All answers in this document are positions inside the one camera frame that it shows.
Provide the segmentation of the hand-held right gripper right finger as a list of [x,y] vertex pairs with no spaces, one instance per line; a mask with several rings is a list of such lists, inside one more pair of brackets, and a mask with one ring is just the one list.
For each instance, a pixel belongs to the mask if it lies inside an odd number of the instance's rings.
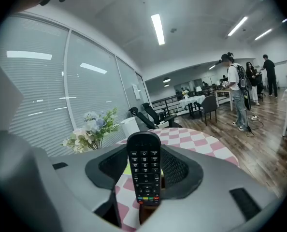
[[161,192],[141,232],[257,232],[280,206],[273,192],[226,160],[166,145],[161,155],[183,179]]

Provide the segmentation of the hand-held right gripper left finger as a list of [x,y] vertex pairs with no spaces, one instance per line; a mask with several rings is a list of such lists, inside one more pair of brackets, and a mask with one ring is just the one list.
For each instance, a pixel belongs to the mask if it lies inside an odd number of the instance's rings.
[[115,185],[127,165],[124,145],[62,157],[33,149],[45,193],[63,229],[120,229]]

